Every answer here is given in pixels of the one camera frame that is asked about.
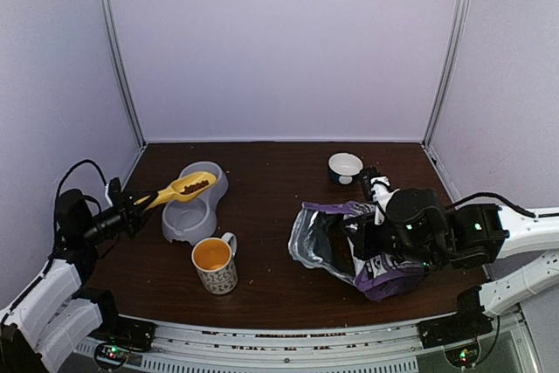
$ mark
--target wooden table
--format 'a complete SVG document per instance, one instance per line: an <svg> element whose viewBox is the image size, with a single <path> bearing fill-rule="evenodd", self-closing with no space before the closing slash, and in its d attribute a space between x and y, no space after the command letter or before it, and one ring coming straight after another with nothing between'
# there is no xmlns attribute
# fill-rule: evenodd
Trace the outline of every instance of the wooden table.
<svg viewBox="0 0 559 373"><path fill-rule="evenodd" d="M287 251L302 201L363 200L359 185L328 180L328 158L348 151L375 165L396 188L435 188L449 199L418 144L194 143L149 145L128 189L159 190L190 163L218 163L230 188L217 210L216 235L233 231L239 283L225 296L206 292L188 243L167 242L162 209L133 241L100 261L88 285L114 293L121 313L229 328L325 328L404 321L455 310L456 296L486 280L481 269L445 269L413 292L380 303L324 270L308 270Z"/></svg>

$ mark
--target black and white bowl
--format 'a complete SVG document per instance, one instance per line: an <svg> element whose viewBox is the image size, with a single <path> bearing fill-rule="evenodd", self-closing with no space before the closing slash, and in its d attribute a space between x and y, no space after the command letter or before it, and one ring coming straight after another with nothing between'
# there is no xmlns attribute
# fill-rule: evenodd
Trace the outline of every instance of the black and white bowl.
<svg viewBox="0 0 559 373"><path fill-rule="evenodd" d="M340 185L350 185L357 181L361 169L363 169L361 159L350 153L336 153L328 160L330 178Z"/></svg>

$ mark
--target mug handle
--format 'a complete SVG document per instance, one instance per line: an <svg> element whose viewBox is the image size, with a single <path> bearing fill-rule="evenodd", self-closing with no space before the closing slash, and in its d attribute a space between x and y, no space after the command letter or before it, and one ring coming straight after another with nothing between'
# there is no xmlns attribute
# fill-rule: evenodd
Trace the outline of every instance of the mug handle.
<svg viewBox="0 0 559 373"><path fill-rule="evenodd" d="M235 234L228 231L221 237L221 240L227 242L227 245L231 247L232 256L235 258L235 254L237 253L237 237Z"/></svg>

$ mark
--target pet food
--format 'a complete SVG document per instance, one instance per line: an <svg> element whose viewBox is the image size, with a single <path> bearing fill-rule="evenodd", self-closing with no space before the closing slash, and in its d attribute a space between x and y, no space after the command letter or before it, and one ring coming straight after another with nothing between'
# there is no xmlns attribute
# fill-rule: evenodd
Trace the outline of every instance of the pet food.
<svg viewBox="0 0 559 373"><path fill-rule="evenodd" d="M181 194L184 195L184 196L188 196L189 194L192 194L193 192L201 190L203 187L207 187L208 185L210 185L210 181L202 181L201 183L193 183L192 185L189 185L188 187L184 187L184 191L181 192Z"/></svg>

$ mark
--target patterned mug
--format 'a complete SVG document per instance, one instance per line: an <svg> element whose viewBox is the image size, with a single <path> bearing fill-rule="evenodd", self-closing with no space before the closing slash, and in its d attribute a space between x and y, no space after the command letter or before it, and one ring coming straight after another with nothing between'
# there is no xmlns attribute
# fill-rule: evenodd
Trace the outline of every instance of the patterned mug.
<svg viewBox="0 0 559 373"><path fill-rule="evenodd" d="M206 238L192 250L192 262L204 288L213 294L229 293L238 282L235 267L237 237L225 233L221 238Z"/></svg>

